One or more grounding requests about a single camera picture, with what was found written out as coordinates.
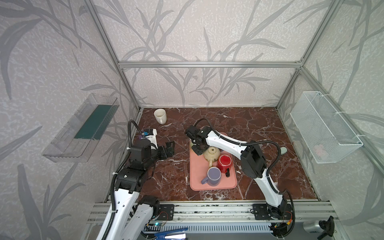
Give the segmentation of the pink plastic tray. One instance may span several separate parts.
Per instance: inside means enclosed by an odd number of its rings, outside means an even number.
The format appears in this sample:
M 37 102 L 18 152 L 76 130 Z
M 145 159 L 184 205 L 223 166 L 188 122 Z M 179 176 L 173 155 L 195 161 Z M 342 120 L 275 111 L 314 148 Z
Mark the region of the pink plastic tray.
M 190 141 L 190 186 L 194 191 L 208 191 L 208 190 L 224 190 L 234 189 L 237 184 L 236 171 L 234 167 L 234 157 L 226 152 L 221 151 L 221 155 L 228 155 L 232 160 L 232 165 L 229 168 L 229 176 L 222 173 L 220 182 L 217 185 L 210 183 L 202 184 L 202 180 L 208 176 L 209 162 L 204 158 L 203 155 L 198 156 L 192 150 L 192 142 Z

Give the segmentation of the white mug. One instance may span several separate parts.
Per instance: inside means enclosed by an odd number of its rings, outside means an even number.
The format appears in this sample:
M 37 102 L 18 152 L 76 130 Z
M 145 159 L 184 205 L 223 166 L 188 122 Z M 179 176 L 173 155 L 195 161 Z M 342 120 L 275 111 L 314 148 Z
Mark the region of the white mug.
M 164 125 L 167 121 L 167 114 L 165 109 L 156 109 L 154 111 L 154 116 L 160 125 Z

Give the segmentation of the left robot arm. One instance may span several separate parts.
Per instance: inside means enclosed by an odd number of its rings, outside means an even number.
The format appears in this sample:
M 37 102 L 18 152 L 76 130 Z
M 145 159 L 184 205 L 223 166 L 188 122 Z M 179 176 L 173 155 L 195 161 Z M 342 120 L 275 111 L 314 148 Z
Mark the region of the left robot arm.
M 136 240 L 153 218 L 160 215 L 160 202 L 154 196 L 139 199 L 149 169 L 159 160 L 174 155 L 174 142 L 157 144 L 157 130 L 145 129 L 135 142 L 129 139 L 128 152 L 113 172 L 111 205 L 97 236 L 99 240 Z

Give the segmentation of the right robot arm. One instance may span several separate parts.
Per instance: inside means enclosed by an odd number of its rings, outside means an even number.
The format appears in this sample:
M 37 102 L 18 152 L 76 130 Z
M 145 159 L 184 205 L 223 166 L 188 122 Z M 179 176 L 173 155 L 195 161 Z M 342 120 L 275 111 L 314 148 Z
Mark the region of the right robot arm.
M 270 171 L 281 157 L 281 147 L 273 141 L 244 142 L 220 134 L 211 127 L 202 129 L 191 125 L 185 135 L 191 140 L 192 150 L 199 156 L 209 147 L 224 150 L 241 161 L 243 173 L 253 179 L 261 189 L 271 217 L 277 219 L 285 213 L 288 201 L 273 182 Z M 277 157 L 267 166 L 267 160 L 260 148 L 261 144 L 272 144 L 277 148 Z

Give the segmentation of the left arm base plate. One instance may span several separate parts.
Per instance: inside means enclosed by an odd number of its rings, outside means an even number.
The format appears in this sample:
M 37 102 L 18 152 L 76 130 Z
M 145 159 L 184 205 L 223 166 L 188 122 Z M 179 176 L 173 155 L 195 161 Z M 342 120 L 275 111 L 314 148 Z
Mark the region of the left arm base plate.
M 158 210 L 155 210 L 155 218 L 156 221 L 172 221 L 175 213 L 175 205 L 174 204 L 160 204 Z

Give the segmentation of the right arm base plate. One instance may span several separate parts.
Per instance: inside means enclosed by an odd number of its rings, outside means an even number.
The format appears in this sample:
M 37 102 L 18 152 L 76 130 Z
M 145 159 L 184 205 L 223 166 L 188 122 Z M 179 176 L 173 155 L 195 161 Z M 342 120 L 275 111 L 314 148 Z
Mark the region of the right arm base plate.
M 284 209 L 280 209 L 267 204 L 253 204 L 251 213 L 255 220 L 288 221 L 291 219 L 292 206 L 287 204 Z

